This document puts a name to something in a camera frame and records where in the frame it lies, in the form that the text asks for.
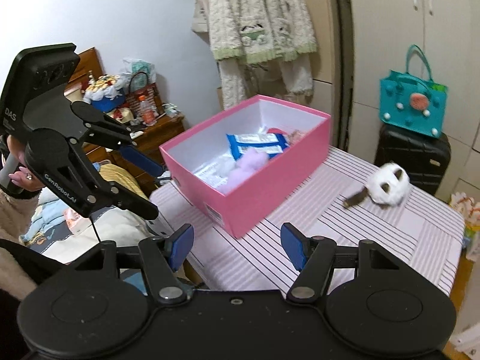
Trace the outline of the person's left hand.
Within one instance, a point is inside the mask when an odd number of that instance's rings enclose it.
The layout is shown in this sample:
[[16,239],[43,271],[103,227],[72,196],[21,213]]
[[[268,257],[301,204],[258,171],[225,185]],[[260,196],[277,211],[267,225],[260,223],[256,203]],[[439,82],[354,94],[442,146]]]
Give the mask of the person's left hand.
[[37,192],[43,189],[45,186],[41,183],[41,180],[38,180],[26,167],[24,160],[25,145],[9,135],[7,137],[7,147],[10,154],[19,162],[18,171],[8,175],[13,184],[30,192]]

